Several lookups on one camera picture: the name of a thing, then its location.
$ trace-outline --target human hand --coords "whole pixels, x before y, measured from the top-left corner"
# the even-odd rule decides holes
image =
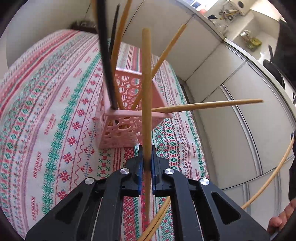
[[[291,217],[294,209],[296,208],[296,198],[291,200],[288,206],[286,206],[285,210],[280,213],[278,217],[272,217],[269,220],[267,231],[269,234],[273,234],[277,228],[282,230],[289,218]]]

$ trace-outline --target patterned tablecloth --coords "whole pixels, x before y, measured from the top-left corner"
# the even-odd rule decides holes
[[[141,50],[122,44],[118,67],[141,71]],[[168,105],[185,104],[168,62],[156,74]],[[98,38],[60,30],[25,52],[0,83],[0,201],[17,232],[25,237],[60,200],[86,177],[106,178],[137,155],[137,147],[99,150],[95,109],[102,84]],[[157,154],[187,177],[207,176],[190,112],[174,114],[152,132]],[[152,196],[150,219],[164,198]],[[125,197],[122,240],[143,232],[144,202]],[[174,240],[171,211],[153,240]]]

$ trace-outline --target pink basket with holes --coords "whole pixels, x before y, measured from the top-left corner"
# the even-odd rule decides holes
[[[113,110],[103,81],[96,107],[97,144],[103,148],[133,147],[142,141],[141,102],[136,110],[130,110],[141,84],[142,73],[116,69],[115,78],[122,95],[125,110]],[[152,81],[152,108],[167,106],[154,80]],[[152,129],[172,114],[152,112]]]

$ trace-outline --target bamboo stick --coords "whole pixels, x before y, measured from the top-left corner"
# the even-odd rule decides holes
[[[120,23],[119,23],[119,27],[116,33],[116,37],[114,40],[114,46],[113,46],[113,51],[112,51],[112,55],[111,55],[111,68],[112,68],[112,74],[113,74],[113,81],[114,81],[114,85],[115,85],[115,94],[116,94],[116,99],[119,105],[120,109],[124,109],[123,103],[122,103],[122,99],[121,99],[121,94],[119,93],[119,88],[117,86],[117,82],[115,79],[115,70],[116,70],[116,65],[117,65],[117,60],[118,60],[118,54],[119,54],[119,49],[120,49],[120,44],[121,44],[121,40],[122,40],[122,36],[123,36],[123,31],[124,31],[124,26],[126,24],[126,20],[128,18],[128,12],[129,9],[131,8],[131,3],[132,0],[127,0],[126,5],[124,7],[121,19],[120,19]]]
[[[110,63],[110,55],[108,51],[108,37],[106,24],[106,0],[97,1],[97,31],[99,36],[99,47],[102,56],[102,64],[104,69],[104,78],[106,88],[112,109],[117,110],[117,101],[115,95],[115,86],[112,78],[112,70]]]
[[[156,230],[159,228],[159,225],[161,224],[163,218],[165,217],[169,207],[170,207],[170,202],[167,205],[167,207],[165,208],[165,210],[164,210],[163,214],[161,215],[160,219],[157,221],[157,223],[155,224],[155,226],[153,227],[153,229],[151,230],[151,232],[148,234],[147,238],[144,241],[149,241],[153,237]]]
[[[148,28],[142,31],[142,135],[145,185],[145,211],[149,221],[151,191],[151,128],[152,128],[152,87],[151,87],[151,34]]]
[[[118,18],[118,12],[119,12],[120,4],[117,5],[114,20],[113,20],[113,27],[112,27],[112,33],[111,33],[111,40],[110,40],[110,46],[109,46],[109,54],[110,58],[112,56],[113,46],[114,46],[114,40],[115,40],[115,33],[116,33],[116,26],[117,26],[117,18]]]
[[[96,30],[98,31],[98,14],[96,12],[96,1],[97,0],[91,0],[91,11],[93,14],[94,21],[96,23]]]
[[[259,189],[259,191],[250,198],[249,201],[247,201],[244,205],[241,206],[242,209],[245,209],[247,206],[249,206],[252,202],[254,202],[259,195],[268,187],[268,185],[272,182],[272,180],[275,178],[275,176],[278,174],[278,172],[280,171],[280,169],[282,168],[284,162],[286,161],[292,147],[294,144],[294,136],[291,139],[290,145],[288,146],[288,149],[286,150],[285,155],[283,156],[282,160],[280,161],[279,165],[277,166],[277,168],[274,170],[274,172],[272,173],[272,175],[269,177],[269,179],[264,183],[264,185]]]
[[[160,209],[158,210],[155,217],[152,219],[148,227],[145,229],[145,231],[142,233],[142,235],[138,238],[137,241],[144,241],[147,237],[147,235],[151,232],[151,230],[154,228],[158,220],[161,218],[162,214],[164,213],[167,206],[170,205],[170,197],[167,197],[164,203],[161,205]]]
[[[175,45],[175,43],[177,42],[177,40],[179,39],[179,37],[181,36],[181,34],[184,32],[186,26],[187,26],[186,24],[182,24],[181,25],[181,27],[179,28],[178,32],[175,34],[175,36],[172,38],[172,40],[169,43],[169,45],[165,48],[165,50],[163,51],[163,53],[159,57],[159,60],[157,61],[157,63],[155,64],[155,66],[152,69],[152,78],[151,78],[151,80],[154,78],[154,76],[156,75],[157,71],[159,70],[159,68],[163,64],[164,60],[168,56],[169,52],[171,51],[171,49],[173,48],[173,46]],[[137,97],[136,97],[133,105],[131,106],[131,110],[135,110],[137,108],[137,106],[140,103],[140,100],[141,99],[142,99],[142,90],[139,91],[139,93],[138,93],[138,95],[137,95]]]
[[[209,109],[209,108],[216,108],[216,107],[225,107],[225,106],[240,105],[240,104],[254,104],[254,103],[263,103],[263,100],[262,99],[243,99],[243,100],[205,102],[205,103],[196,103],[196,104],[183,104],[183,105],[153,108],[152,112],[173,113],[173,112],[188,111],[188,110],[202,110],[202,109]]]

